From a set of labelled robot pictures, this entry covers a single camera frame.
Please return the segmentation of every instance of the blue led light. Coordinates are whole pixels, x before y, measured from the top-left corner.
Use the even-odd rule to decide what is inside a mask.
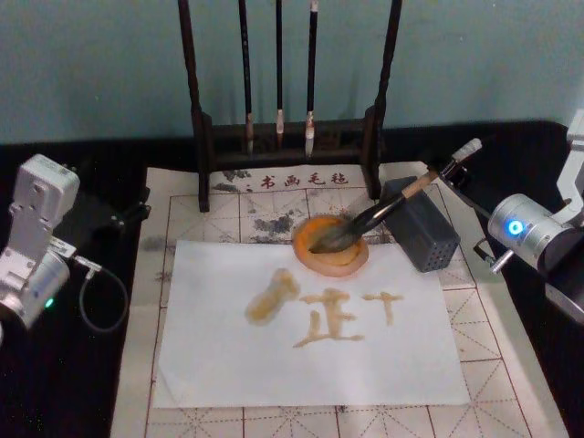
[[[511,235],[520,235],[523,231],[523,224],[519,221],[511,221],[507,229]]]

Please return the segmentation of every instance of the calligraphy brush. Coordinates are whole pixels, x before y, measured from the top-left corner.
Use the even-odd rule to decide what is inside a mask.
[[[244,88],[245,88],[245,139],[247,153],[254,151],[254,117],[252,115],[252,86],[249,72],[249,43],[247,40],[247,12],[245,0],[239,0],[239,27],[241,30],[241,50],[244,57]]]
[[[310,29],[308,33],[308,102],[307,102],[307,127],[306,155],[312,155],[314,147],[314,70],[317,57],[317,22],[318,0],[310,1]]]
[[[438,176],[447,176],[458,169],[460,164],[476,151],[482,148],[478,139],[470,140],[461,149],[453,154],[450,161],[441,171],[431,169],[425,175],[412,182],[401,192],[380,200],[379,203],[359,214],[352,221],[340,225],[331,226],[317,241],[312,244],[309,251],[314,254],[338,253],[356,244],[362,235],[379,225],[400,205],[409,198],[419,193]]]
[[[282,105],[282,0],[276,0],[276,65],[277,65],[277,147],[282,148],[284,139],[284,107]]]

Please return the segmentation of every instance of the white paper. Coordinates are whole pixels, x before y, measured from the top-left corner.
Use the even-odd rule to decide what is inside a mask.
[[[322,304],[287,302],[266,326],[245,318],[249,302],[287,268],[300,296],[326,287],[350,294],[342,305],[357,319],[342,335],[293,346]],[[401,295],[386,325],[383,303],[364,294]],[[421,274],[398,245],[370,246],[370,259],[345,279],[302,266],[290,245],[177,245],[162,338],[154,406],[309,406],[463,404],[469,402],[443,292],[435,273]]]

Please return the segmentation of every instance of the blue wall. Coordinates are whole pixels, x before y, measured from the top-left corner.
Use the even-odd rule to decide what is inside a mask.
[[[306,115],[309,0],[284,0],[287,120]],[[274,121],[274,0],[248,0],[255,119]],[[389,0],[321,0],[316,118],[361,117]],[[191,0],[202,103],[243,123],[235,0]],[[404,0],[387,126],[545,118],[584,106],[581,0]],[[0,142],[191,135],[172,0],[0,2]]]

